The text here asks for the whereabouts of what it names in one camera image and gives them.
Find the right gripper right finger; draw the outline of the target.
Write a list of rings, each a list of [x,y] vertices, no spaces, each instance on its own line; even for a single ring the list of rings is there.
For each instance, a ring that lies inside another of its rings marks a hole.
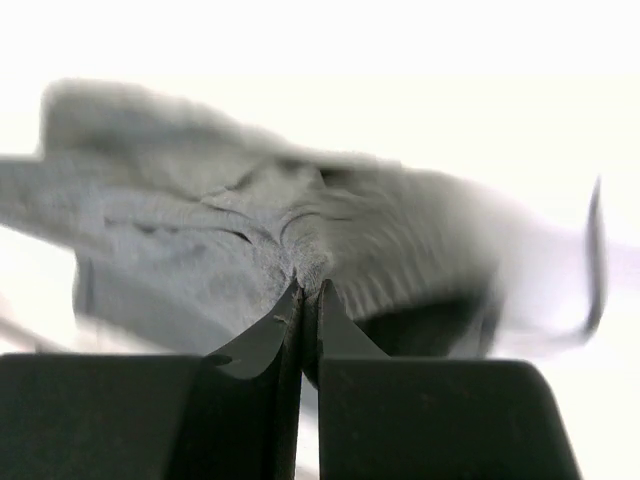
[[[319,297],[324,479],[577,479],[555,397],[523,361],[391,357]]]

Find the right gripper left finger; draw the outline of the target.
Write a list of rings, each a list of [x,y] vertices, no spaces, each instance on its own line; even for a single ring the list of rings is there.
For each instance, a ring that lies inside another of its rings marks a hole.
[[[293,478],[301,304],[206,356],[3,356],[2,477]]]

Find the grey shorts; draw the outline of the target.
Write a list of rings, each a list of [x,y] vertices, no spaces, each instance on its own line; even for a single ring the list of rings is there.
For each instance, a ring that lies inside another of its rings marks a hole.
[[[598,192],[578,243],[588,304],[559,329],[537,273],[551,248],[486,186],[116,82],[45,90],[39,152],[1,158],[1,222],[74,251],[77,314],[173,351],[213,351],[298,285],[310,381],[325,281],[391,356],[482,359],[499,339],[555,352],[589,341],[606,302]]]

